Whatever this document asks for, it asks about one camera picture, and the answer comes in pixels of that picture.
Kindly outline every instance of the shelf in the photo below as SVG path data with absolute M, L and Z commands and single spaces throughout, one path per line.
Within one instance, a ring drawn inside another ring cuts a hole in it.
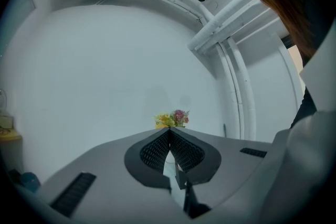
M 19 135 L 14 129 L 12 129 L 6 135 L 0 135 L 0 143 L 7 142 L 7 141 L 14 141 L 14 140 L 21 140 L 22 136 Z

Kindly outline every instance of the white wall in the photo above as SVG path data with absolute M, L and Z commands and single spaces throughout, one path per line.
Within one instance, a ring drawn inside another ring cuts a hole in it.
M 23 136 L 24 169 L 44 182 L 88 149 L 190 110 L 187 126 L 223 135 L 215 79 L 187 49 L 195 33 L 149 10 L 82 6 L 51 13 L 2 70 Z
M 256 139 L 263 142 L 272 142 L 277 132 L 290 128 L 297 113 L 298 102 L 301 103 L 297 99 L 302 98 L 299 77 L 295 68 L 288 67 L 284 61 L 279 46 L 284 47 L 265 30 L 238 44 L 253 88 L 257 118 Z M 285 53 L 286 60 L 290 60 L 287 50 Z M 239 84 L 242 85 L 242 77 L 236 65 L 235 69 Z M 243 87 L 240 89 L 245 104 L 244 114 L 248 115 L 245 91 Z M 248 126 L 248 117 L 245 120 L 245 126 Z

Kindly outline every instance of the flower bouquet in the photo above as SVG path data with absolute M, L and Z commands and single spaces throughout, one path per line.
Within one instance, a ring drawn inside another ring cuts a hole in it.
M 185 112 L 183 110 L 175 110 L 174 112 L 160 113 L 155 116 L 155 128 L 164 128 L 164 127 L 185 127 L 184 123 L 189 122 L 189 111 Z

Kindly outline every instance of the brown hair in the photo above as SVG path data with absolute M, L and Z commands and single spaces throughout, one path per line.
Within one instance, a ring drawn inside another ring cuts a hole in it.
M 300 52 L 312 57 L 315 49 L 311 45 L 309 22 L 303 9 L 303 0 L 261 0 L 273 9 L 287 28 L 291 39 Z

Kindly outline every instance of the pink flower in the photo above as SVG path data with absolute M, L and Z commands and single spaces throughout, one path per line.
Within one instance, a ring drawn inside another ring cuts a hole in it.
M 174 120 L 175 121 L 182 121 L 184 118 L 184 112 L 182 110 L 175 110 L 174 111 Z

